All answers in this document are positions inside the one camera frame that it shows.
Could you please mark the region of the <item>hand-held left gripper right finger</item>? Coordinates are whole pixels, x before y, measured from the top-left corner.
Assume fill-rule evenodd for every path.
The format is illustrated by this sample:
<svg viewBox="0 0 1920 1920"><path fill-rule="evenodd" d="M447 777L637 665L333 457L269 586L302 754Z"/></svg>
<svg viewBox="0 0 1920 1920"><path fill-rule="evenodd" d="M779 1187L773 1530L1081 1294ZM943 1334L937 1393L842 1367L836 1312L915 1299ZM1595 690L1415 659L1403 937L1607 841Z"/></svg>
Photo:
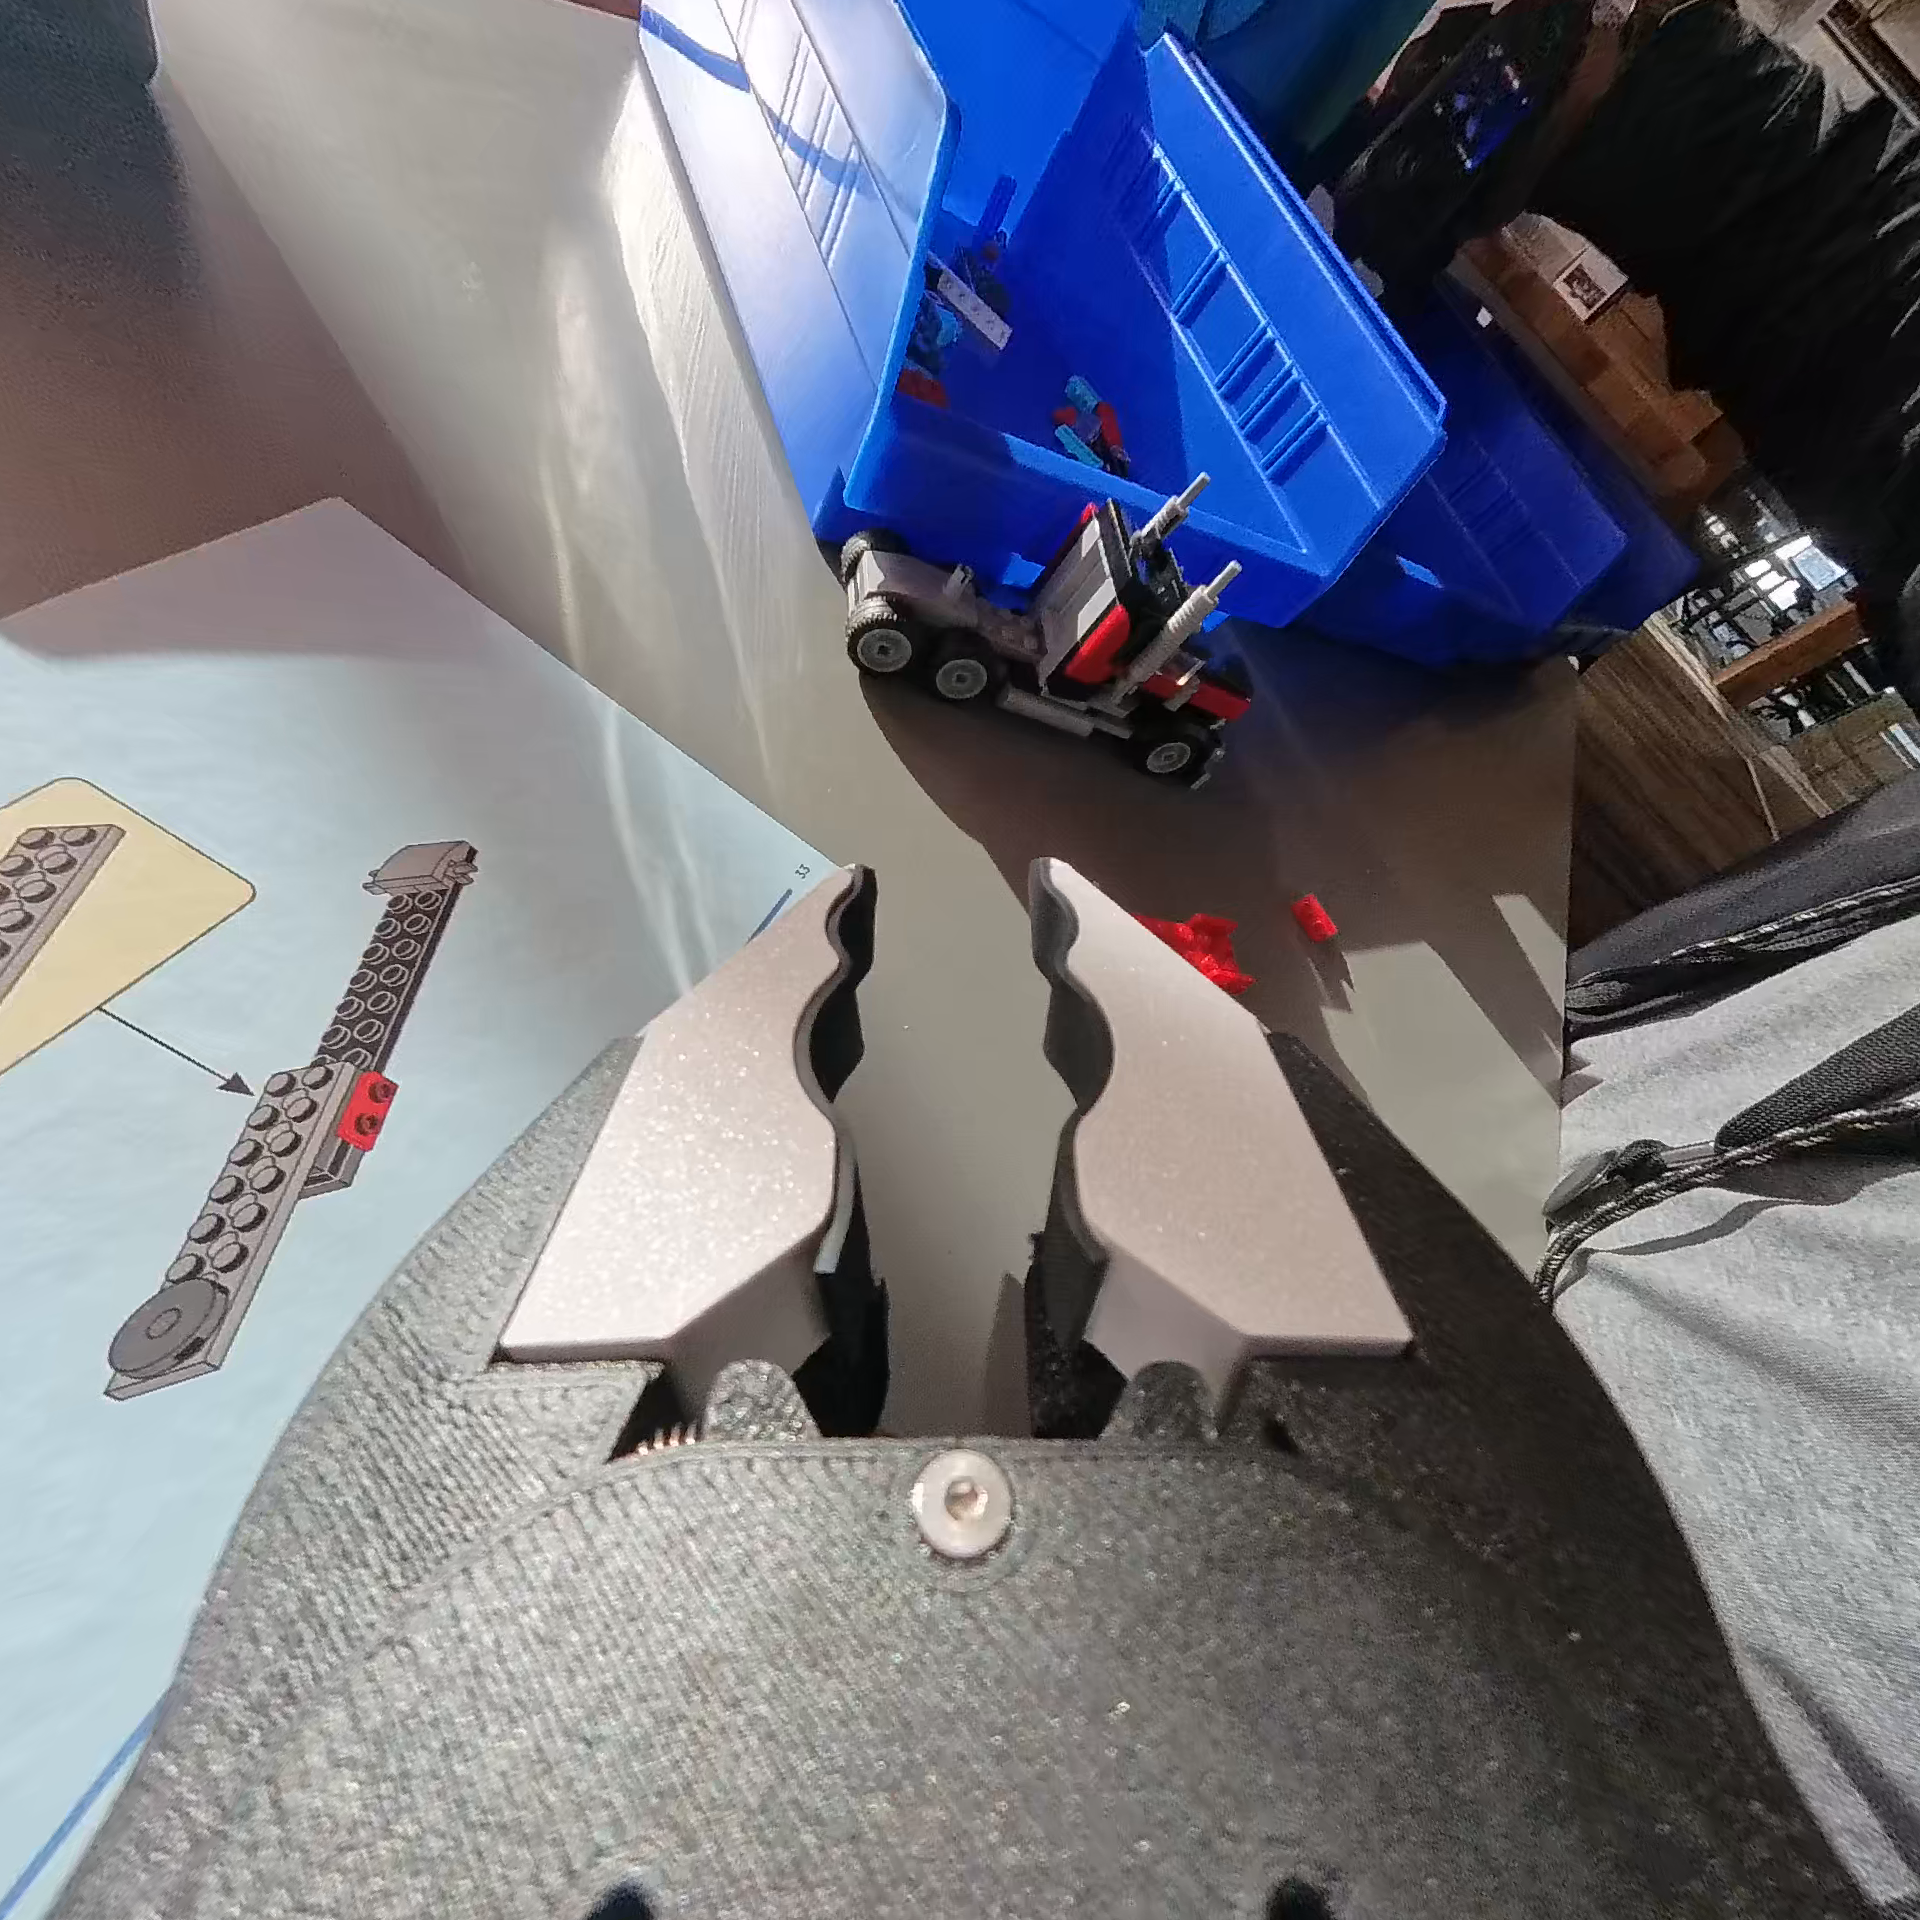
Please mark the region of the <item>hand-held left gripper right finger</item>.
<svg viewBox="0 0 1920 1920"><path fill-rule="evenodd" d="M1410 1355L1262 1023L1053 856L1029 873L1029 923L1042 1049L1073 1098L1025 1282L1036 1437L1102 1434L1162 1363L1220 1421L1257 1366Z"/></svg>

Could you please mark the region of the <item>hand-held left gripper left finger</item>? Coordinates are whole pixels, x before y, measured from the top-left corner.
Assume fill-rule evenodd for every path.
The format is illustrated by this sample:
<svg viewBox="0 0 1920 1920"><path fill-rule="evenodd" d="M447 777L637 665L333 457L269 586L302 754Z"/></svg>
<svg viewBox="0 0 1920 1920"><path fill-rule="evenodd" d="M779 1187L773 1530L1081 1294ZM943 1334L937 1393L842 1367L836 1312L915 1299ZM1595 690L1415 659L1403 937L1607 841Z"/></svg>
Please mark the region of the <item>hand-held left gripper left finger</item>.
<svg viewBox="0 0 1920 1920"><path fill-rule="evenodd" d="M499 1358L652 1363L684 1408L765 1361L822 1434L878 1432L890 1297L835 1106L876 905L871 870L830 872L641 1032Z"/></svg>

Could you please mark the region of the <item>small red brick assembly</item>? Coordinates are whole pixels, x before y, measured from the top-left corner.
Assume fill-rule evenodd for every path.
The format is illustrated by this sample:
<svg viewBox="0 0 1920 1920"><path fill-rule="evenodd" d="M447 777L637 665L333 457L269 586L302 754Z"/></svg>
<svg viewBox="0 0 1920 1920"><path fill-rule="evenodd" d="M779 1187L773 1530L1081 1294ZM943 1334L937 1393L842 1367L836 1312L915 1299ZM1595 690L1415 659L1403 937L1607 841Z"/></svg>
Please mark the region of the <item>small red brick assembly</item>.
<svg viewBox="0 0 1920 1920"><path fill-rule="evenodd" d="M1255 989L1257 981L1242 968L1234 951L1234 919L1205 913L1195 913L1187 919L1154 919L1138 915L1133 915L1133 919L1226 994L1243 998Z"/></svg>

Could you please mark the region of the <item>light blue instruction booklet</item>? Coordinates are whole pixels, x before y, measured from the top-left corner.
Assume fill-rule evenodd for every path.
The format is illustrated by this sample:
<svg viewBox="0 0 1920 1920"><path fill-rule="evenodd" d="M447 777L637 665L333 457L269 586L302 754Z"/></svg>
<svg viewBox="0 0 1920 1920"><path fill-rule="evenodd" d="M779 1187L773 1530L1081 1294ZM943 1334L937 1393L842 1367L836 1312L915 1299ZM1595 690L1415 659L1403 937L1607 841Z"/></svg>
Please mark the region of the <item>light blue instruction booklet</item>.
<svg viewBox="0 0 1920 1920"><path fill-rule="evenodd" d="M79 777L254 899L5 1075L5 1917L126 1781L219 1547L325 1358L567 1082L821 870L817 848L343 503L5 617L5 800ZM370 872L470 841L347 1192L302 1203L223 1369L113 1403L249 1104L306 1062Z"/></svg>

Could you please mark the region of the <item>blue plastic bin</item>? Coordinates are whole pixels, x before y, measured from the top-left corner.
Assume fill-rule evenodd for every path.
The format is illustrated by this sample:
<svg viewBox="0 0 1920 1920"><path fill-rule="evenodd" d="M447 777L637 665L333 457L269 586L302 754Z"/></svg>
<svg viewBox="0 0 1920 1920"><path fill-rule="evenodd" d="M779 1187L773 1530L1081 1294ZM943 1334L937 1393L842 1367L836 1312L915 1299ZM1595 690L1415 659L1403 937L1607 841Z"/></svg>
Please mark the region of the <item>blue plastic bin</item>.
<svg viewBox="0 0 1920 1920"><path fill-rule="evenodd" d="M1301 616L1309 633L1426 669L1518 665L1605 648L1697 581L1692 514L1663 518L1452 273L1402 334L1447 401L1447 437Z"/></svg>
<svg viewBox="0 0 1920 1920"><path fill-rule="evenodd" d="M1198 58L1127 5L645 5L641 51L807 520L1031 586L1078 513L1198 474L1185 565L1301 617L1423 479L1447 401ZM1017 182L1015 344L895 394L931 256ZM1063 377L1127 479L1049 437Z"/></svg>

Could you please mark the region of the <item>grey desk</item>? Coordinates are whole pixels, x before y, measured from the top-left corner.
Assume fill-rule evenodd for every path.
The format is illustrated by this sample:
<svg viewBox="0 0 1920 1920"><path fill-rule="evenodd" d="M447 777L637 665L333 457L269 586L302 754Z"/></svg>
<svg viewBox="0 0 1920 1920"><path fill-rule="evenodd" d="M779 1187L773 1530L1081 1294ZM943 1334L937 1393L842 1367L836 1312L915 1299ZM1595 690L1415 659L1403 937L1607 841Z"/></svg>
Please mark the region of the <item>grey desk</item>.
<svg viewBox="0 0 1920 1920"><path fill-rule="evenodd" d="M890 1416L1025 1421L1011 1278L1067 1091L1027 881L1234 919L1308 1043L1531 1267L1575 696L1242 642L1223 771L862 680L636 30L577 5L156 5L154 87L5 67L5 617L340 503L878 883L844 1094ZM1314 894L1337 941L1289 915Z"/></svg>

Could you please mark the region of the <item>person's grey sweatshirt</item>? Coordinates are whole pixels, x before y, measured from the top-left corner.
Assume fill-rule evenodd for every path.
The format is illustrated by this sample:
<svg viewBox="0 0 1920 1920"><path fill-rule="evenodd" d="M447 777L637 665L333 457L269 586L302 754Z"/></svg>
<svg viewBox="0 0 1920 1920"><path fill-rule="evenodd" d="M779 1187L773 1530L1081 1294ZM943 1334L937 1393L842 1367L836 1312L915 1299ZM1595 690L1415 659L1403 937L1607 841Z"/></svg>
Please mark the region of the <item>person's grey sweatshirt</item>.
<svg viewBox="0 0 1920 1920"><path fill-rule="evenodd" d="M1597 1233L1556 1305L1874 1917L1918 1898L1915 1159L1735 1170Z"/></svg>

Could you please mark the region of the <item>red and black toy truck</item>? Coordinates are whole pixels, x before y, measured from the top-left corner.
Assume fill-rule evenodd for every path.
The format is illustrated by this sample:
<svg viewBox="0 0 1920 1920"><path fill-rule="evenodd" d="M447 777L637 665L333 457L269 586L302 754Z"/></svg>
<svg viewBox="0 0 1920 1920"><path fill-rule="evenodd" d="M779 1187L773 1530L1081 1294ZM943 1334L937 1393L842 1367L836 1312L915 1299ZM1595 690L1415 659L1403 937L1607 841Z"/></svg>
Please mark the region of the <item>red and black toy truck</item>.
<svg viewBox="0 0 1920 1920"><path fill-rule="evenodd" d="M1191 586L1167 550L1206 487L1199 472L1142 523L1114 496L1085 505L1015 606L990 600L969 565L937 567L899 536L862 531L836 553L847 659L943 704L1107 739L1158 785L1202 786L1253 704L1238 665L1195 642L1242 565Z"/></svg>

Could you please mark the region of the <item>person's dark jacket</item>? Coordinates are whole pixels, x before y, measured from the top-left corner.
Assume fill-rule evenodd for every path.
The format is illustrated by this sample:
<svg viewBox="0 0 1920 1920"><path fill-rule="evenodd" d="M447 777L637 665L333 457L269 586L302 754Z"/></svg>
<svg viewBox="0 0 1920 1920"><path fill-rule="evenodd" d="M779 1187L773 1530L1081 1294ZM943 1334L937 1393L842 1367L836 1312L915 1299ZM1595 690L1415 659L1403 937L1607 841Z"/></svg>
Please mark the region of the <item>person's dark jacket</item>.
<svg viewBox="0 0 1920 1920"><path fill-rule="evenodd" d="M1689 1014L1915 913L1908 776L1578 950L1566 1038Z"/></svg>

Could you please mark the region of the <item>brown cardboard stack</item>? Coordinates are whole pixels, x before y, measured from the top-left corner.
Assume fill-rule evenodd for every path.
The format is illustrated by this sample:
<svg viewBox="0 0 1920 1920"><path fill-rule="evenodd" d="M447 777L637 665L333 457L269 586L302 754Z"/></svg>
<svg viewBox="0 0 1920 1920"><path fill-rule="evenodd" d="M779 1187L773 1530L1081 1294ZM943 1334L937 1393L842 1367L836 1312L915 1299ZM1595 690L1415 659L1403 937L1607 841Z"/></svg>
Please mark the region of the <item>brown cardboard stack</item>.
<svg viewBox="0 0 1920 1920"><path fill-rule="evenodd" d="M1735 477L1745 447L1711 397L1676 382L1663 311L1588 238L1522 215L1449 273L1669 522Z"/></svg>

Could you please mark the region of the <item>pile of loose toy bricks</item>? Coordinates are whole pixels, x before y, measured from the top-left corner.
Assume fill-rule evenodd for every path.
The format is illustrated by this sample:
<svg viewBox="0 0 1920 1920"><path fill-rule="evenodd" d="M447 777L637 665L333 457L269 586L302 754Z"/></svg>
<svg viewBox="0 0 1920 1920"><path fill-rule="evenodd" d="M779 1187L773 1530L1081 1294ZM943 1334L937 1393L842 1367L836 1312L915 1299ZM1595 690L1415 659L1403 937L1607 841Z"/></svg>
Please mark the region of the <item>pile of loose toy bricks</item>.
<svg viewBox="0 0 1920 1920"><path fill-rule="evenodd" d="M917 319L895 376L899 397L947 409L947 373L961 351L986 354L990 368L997 368L1013 346L1034 346L1031 334L1015 330L1013 295L1002 274L1006 215L1015 195L1017 182L997 176L965 242L950 256L929 259ZM1047 432L1078 464L1116 479L1132 472L1114 402L1078 373L1063 377L1060 398L1047 414Z"/></svg>

